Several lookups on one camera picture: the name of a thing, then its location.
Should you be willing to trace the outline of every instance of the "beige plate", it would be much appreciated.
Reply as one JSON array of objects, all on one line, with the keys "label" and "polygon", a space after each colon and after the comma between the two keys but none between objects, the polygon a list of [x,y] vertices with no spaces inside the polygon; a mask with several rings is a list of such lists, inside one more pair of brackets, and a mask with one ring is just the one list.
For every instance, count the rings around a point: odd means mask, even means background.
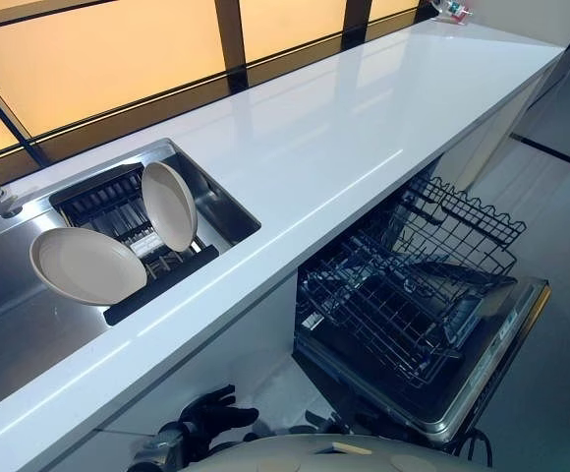
[{"label": "beige plate", "polygon": [[36,275],[61,295],[88,305],[113,305],[147,283],[145,267],[114,239],[83,228],[54,228],[29,247]]},{"label": "beige plate", "polygon": [[147,217],[163,243],[185,251],[196,237],[198,214],[183,178],[167,164],[152,162],[143,171],[142,195]]}]

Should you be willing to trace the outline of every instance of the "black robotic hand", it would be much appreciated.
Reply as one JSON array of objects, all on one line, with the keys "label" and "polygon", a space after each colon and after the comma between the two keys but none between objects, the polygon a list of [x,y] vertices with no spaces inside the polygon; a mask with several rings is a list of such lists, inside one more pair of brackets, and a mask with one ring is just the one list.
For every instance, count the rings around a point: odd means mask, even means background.
[{"label": "black robotic hand", "polygon": [[186,459],[194,462],[208,457],[210,443],[220,433],[249,426],[257,420],[256,408],[230,406],[235,403],[234,391],[233,385],[227,385],[201,396],[182,411],[177,423],[163,427],[171,426],[185,433]]}]

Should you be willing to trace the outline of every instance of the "kitchen counter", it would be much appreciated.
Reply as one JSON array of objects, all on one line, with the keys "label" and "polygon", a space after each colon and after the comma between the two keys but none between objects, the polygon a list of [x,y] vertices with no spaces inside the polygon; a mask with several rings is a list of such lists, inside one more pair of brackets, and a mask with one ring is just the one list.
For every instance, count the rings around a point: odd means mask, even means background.
[{"label": "kitchen counter", "polygon": [[30,194],[169,138],[261,229],[1,401],[0,471],[37,470],[84,437],[562,51],[427,21],[8,186]]}]

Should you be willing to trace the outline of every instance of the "dishwasher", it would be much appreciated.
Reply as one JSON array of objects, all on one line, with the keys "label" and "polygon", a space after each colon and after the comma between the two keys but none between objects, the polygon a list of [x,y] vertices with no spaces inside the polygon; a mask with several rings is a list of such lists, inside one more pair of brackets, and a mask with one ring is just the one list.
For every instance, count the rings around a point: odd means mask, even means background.
[{"label": "dishwasher", "polygon": [[550,289],[510,275],[525,223],[431,172],[300,266],[294,358],[326,397],[310,369],[445,449],[477,423]]}]

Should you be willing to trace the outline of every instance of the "stainless steel sink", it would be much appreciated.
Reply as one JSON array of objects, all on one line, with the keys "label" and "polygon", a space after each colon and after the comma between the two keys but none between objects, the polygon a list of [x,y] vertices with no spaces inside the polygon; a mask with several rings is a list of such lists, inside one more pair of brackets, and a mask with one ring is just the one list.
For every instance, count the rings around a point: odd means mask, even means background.
[{"label": "stainless steel sink", "polygon": [[163,161],[187,181],[198,209],[198,239],[221,255],[259,229],[258,222],[168,141],[156,142],[16,202],[0,216],[0,401],[106,329],[107,307],[82,305],[47,289],[29,263],[29,245],[66,226],[51,197],[124,164]]}]

